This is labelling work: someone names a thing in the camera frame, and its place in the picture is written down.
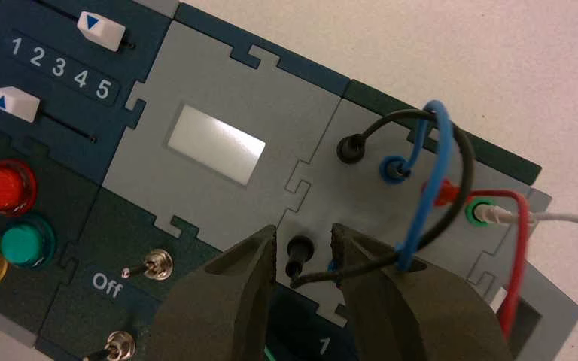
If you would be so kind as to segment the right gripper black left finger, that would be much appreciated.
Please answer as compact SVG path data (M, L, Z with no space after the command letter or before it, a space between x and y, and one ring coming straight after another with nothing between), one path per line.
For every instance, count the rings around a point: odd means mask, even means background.
M276 227L267 225L178 280L155 314L145 358L262 360L276 253Z

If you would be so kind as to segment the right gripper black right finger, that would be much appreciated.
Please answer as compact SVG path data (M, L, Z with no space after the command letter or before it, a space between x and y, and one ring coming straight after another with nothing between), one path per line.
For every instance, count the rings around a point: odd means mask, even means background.
M341 223L331 233L342 268L390 261L340 281L359 359L513 359L495 313L463 278L420 259L400 272L393 247Z

